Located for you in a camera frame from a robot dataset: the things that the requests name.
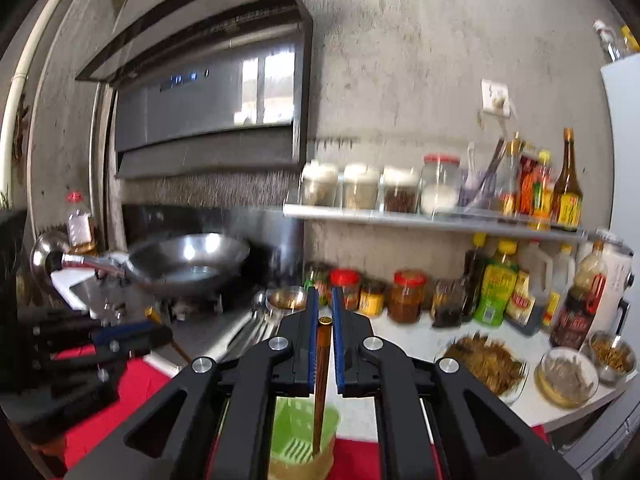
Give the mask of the metal utensils on counter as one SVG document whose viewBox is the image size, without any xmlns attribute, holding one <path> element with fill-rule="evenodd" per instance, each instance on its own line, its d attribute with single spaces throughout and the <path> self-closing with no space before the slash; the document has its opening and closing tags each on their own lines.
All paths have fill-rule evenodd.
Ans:
<svg viewBox="0 0 640 480">
<path fill-rule="evenodd" d="M 281 318 L 271 303 L 271 296 L 275 292 L 274 289 L 258 292 L 250 310 L 233 322 L 205 351 L 204 356 L 218 363 L 231 361 L 242 356 L 254 344 L 277 333 Z"/>
</svg>

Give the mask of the red table cloth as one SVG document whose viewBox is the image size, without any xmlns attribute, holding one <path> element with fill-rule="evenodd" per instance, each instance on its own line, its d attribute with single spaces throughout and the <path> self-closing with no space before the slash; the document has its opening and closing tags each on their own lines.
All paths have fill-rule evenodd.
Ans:
<svg viewBox="0 0 640 480">
<path fill-rule="evenodd" d="M 119 400 L 66 434 L 65 465 L 72 468 L 77 464 L 168 382 L 167 375 L 142 360 L 128 364 L 117 389 Z M 337 439 L 332 452 L 332 465 L 324 478 L 381 479 L 380 452 L 377 443 Z"/>
</svg>

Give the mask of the plate of food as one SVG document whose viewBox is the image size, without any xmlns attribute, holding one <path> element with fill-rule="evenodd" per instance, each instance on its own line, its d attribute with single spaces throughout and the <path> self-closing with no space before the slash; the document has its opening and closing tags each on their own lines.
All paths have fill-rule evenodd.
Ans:
<svg viewBox="0 0 640 480">
<path fill-rule="evenodd" d="M 512 405 L 521 396 L 529 374 L 525 360 L 514 356 L 502 340 L 482 333 L 460 336 L 436 354 L 463 364 L 495 396 Z"/>
</svg>

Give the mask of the black gas stove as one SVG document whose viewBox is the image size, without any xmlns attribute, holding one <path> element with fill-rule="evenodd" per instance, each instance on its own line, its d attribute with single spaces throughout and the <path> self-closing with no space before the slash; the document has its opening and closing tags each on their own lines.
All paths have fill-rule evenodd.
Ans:
<svg viewBox="0 0 640 480">
<path fill-rule="evenodd" d="M 204 356 L 222 333 L 250 310 L 256 294 L 264 291 L 234 278 L 209 297 L 157 299 L 137 286 L 122 284 L 116 278 L 100 280 L 90 273 L 68 288 L 72 307 L 111 325 L 142 323 L 151 311 L 171 329 L 175 344 L 190 358 Z"/>
</svg>

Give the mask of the steel pot lid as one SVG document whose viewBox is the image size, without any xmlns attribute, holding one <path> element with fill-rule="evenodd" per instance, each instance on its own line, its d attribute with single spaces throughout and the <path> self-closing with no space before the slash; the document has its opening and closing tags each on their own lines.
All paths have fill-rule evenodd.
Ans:
<svg viewBox="0 0 640 480">
<path fill-rule="evenodd" d="M 51 287 L 51 274 L 62 269 L 61 258 L 70 251 L 67 235 L 59 230 L 41 233 L 30 253 L 32 277 L 41 287 Z"/>
</svg>

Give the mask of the cooking oil bottle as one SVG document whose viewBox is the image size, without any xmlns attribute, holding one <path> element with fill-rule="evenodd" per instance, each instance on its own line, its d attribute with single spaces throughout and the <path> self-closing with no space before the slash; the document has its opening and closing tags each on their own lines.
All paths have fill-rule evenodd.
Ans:
<svg viewBox="0 0 640 480">
<path fill-rule="evenodd" d="M 93 216 L 81 192 L 69 192 L 66 202 L 70 211 L 66 219 L 66 230 L 70 251 L 76 255 L 95 255 L 98 249 Z"/>
</svg>

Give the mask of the yellow bowl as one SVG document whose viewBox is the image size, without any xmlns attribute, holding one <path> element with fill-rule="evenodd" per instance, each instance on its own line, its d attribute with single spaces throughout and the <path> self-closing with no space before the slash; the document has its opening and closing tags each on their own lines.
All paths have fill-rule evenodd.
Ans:
<svg viewBox="0 0 640 480">
<path fill-rule="evenodd" d="M 571 348 L 548 350 L 535 370 L 536 386 L 552 404 L 560 408 L 579 408 L 597 392 L 598 372 L 590 359 Z"/>
</svg>

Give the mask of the red lid jar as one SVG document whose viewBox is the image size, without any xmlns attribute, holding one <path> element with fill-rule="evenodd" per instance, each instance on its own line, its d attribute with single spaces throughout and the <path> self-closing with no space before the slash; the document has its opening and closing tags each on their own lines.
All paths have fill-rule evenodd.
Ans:
<svg viewBox="0 0 640 480">
<path fill-rule="evenodd" d="M 360 300 L 360 273 L 354 269 L 335 268 L 330 272 L 330 283 L 342 290 L 345 309 L 356 311 Z"/>
</svg>

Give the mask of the green sauce bottle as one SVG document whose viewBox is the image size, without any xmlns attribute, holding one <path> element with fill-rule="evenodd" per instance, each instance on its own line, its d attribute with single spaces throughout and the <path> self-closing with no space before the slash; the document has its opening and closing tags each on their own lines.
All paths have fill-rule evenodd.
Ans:
<svg viewBox="0 0 640 480">
<path fill-rule="evenodd" d="M 518 278 L 518 264 L 514 260 L 517 251 L 515 240 L 498 240 L 497 249 L 487 260 L 480 283 L 480 300 L 474 313 L 477 322 L 489 326 L 502 323 Z"/>
</svg>

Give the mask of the dark soy sauce bottle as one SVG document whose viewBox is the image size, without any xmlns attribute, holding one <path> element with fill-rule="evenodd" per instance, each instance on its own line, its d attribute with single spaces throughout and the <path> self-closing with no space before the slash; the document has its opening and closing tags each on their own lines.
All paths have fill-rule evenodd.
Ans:
<svg viewBox="0 0 640 480">
<path fill-rule="evenodd" d="M 486 245 L 486 233 L 475 233 L 472 237 L 472 247 L 464 256 L 463 281 L 465 282 L 465 300 L 462 307 L 462 320 L 469 322 L 480 296 L 480 282 L 486 263 L 484 253 Z"/>
</svg>

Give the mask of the red label dark bottle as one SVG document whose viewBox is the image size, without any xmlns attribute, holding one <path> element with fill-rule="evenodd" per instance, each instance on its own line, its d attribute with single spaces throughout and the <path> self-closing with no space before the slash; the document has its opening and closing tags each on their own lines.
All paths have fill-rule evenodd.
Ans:
<svg viewBox="0 0 640 480">
<path fill-rule="evenodd" d="M 576 351 L 582 348 L 600 306 L 608 276 L 603 249 L 604 241 L 595 240 L 590 254 L 579 263 L 574 283 L 550 335 L 552 347 Z"/>
</svg>

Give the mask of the steel bowl right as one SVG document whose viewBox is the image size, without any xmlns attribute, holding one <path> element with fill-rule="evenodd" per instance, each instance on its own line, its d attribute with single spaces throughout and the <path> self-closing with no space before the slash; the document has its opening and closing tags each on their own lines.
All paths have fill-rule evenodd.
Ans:
<svg viewBox="0 0 640 480">
<path fill-rule="evenodd" d="M 594 332 L 587 342 L 587 352 L 600 382 L 607 386 L 619 384 L 636 370 L 634 350 L 621 336 Z"/>
</svg>

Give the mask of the tall brown sauce bottle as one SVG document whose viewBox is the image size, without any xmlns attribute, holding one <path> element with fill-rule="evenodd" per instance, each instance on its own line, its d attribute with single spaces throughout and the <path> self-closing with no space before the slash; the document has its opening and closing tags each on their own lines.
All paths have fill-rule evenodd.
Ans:
<svg viewBox="0 0 640 480">
<path fill-rule="evenodd" d="M 565 231 L 576 231 L 582 218 L 582 189 L 576 174 L 574 130 L 565 128 L 563 136 L 563 165 L 553 189 L 551 219 Z"/>
</svg>

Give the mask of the range hood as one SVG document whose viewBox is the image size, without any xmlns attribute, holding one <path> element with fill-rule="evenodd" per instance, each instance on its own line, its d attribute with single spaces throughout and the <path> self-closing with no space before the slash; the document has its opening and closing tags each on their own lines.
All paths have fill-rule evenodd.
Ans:
<svg viewBox="0 0 640 480">
<path fill-rule="evenodd" d="M 303 0 L 126 0 L 78 73 L 114 90 L 116 177 L 302 168 L 313 34 Z"/>
</svg>

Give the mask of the wall power socket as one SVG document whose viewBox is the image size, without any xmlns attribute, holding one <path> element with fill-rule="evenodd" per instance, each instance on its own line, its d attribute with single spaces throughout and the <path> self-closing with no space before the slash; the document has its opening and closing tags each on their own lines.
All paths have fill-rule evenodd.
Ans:
<svg viewBox="0 0 640 480">
<path fill-rule="evenodd" d="M 483 79 L 480 82 L 480 92 L 482 92 L 482 107 L 486 114 L 498 117 L 511 117 L 511 102 L 509 89 L 501 82 Z"/>
</svg>

